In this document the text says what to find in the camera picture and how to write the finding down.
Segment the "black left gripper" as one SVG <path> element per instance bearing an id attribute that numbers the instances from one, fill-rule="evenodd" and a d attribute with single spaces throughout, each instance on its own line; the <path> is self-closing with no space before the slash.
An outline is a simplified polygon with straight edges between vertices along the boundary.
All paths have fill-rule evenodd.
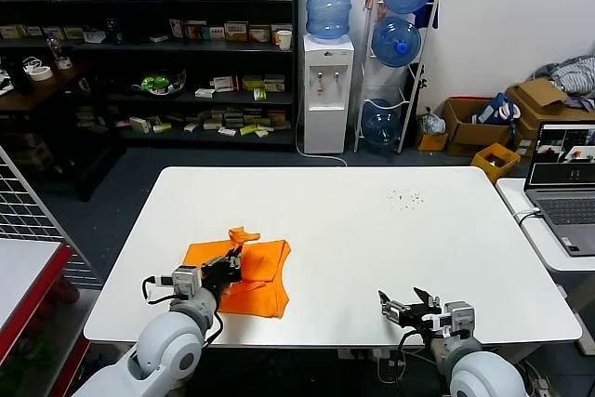
<path id="1" fill-rule="evenodd" d="M 201 267 L 201 285 L 211 291 L 226 291 L 231 285 L 241 283 L 242 248 L 237 246 L 225 255 L 210 259 Z"/>

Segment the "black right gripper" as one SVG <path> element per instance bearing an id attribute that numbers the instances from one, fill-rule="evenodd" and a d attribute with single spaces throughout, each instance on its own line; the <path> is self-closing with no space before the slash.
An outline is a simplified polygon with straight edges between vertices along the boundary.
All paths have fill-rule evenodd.
<path id="1" fill-rule="evenodd" d="M 378 290 L 381 313 L 387 319 L 396 319 L 401 328 L 412 327 L 416 330 L 433 330 L 434 316 L 442 313 L 441 301 L 426 290 L 414 287 L 414 292 L 420 299 L 418 304 L 402 304 L 390 299 L 383 291 Z"/>

